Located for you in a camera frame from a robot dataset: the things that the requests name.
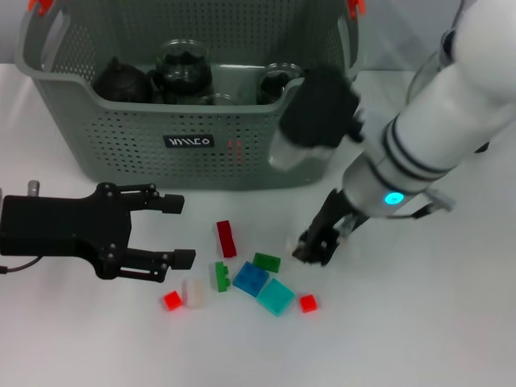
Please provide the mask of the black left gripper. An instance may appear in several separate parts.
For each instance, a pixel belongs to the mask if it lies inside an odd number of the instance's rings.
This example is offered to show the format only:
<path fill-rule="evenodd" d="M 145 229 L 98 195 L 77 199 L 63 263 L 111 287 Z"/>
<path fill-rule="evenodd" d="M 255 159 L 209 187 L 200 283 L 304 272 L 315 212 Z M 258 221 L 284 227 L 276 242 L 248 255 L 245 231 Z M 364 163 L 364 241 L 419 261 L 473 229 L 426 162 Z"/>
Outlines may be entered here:
<path fill-rule="evenodd" d="M 180 214 L 185 197 L 160 195 L 154 184 L 132 185 L 132 210 Z M 150 252 L 127 249 L 130 210 L 118 190 L 97 187 L 86 198 L 8 195 L 1 216 L 3 256 L 79 257 L 98 277 L 164 281 L 169 270 L 190 270 L 196 251 Z"/>

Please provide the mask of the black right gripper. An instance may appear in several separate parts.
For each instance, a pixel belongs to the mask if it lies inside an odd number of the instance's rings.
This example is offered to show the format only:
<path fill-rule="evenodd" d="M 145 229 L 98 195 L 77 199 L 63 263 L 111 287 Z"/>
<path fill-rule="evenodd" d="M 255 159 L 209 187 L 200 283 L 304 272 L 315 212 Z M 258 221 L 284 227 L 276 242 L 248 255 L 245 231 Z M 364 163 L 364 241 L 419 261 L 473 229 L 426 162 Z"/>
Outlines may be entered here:
<path fill-rule="evenodd" d="M 369 220 L 354 209 L 342 189 L 333 189 L 312 223 L 299 236 L 292 256 L 306 264 L 326 266 L 341 239 Z"/>

